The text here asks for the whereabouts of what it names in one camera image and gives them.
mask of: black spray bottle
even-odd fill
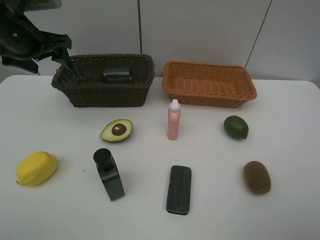
[[[106,148],[97,150],[93,155],[96,168],[110,200],[117,200],[125,195],[120,174],[111,152]]]

